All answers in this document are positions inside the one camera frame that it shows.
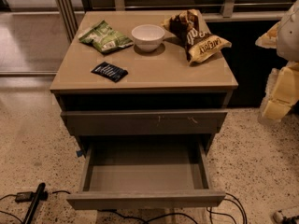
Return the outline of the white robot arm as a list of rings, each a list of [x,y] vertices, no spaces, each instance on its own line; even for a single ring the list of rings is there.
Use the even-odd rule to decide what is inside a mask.
[[[276,49],[277,55],[287,61],[280,70],[272,69],[260,106],[262,119],[280,122],[299,101],[299,0],[255,45]]]

